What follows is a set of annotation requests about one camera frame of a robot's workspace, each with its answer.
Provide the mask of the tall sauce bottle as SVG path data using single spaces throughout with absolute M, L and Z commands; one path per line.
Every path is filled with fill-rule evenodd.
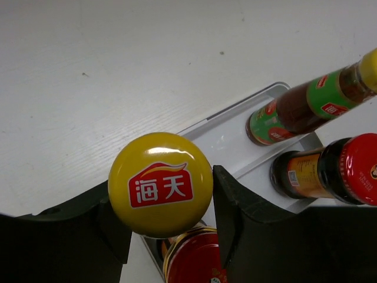
M 213 195 L 213 174 L 203 152 L 173 133 L 149 133 L 129 142 L 108 176 L 114 213 L 133 232 L 169 238 L 194 227 Z
M 246 133 L 269 146 L 308 134 L 376 96 L 376 50 L 358 62 L 287 90 L 255 111 Z

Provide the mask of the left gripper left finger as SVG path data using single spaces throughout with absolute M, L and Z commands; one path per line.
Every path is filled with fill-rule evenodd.
M 119 282 L 131 230 L 108 184 L 37 215 L 1 215 L 1 282 Z

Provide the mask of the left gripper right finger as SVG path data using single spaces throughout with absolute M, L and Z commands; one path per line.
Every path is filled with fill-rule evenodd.
M 214 210 L 229 282 L 375 282 L 376 210 L 288 212 L 215 165 Z

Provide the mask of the red-lid sauce jar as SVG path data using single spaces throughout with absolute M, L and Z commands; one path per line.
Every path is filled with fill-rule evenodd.
M 376 134 L 282 153 L 270 167 L 270 180 L 279 193 L 293 199 L 329 198 L 376 206 Z
M 221 265 L 217 229 L 197 225 L 172 238 L 157 241 L 167 283 L 227 282 Z

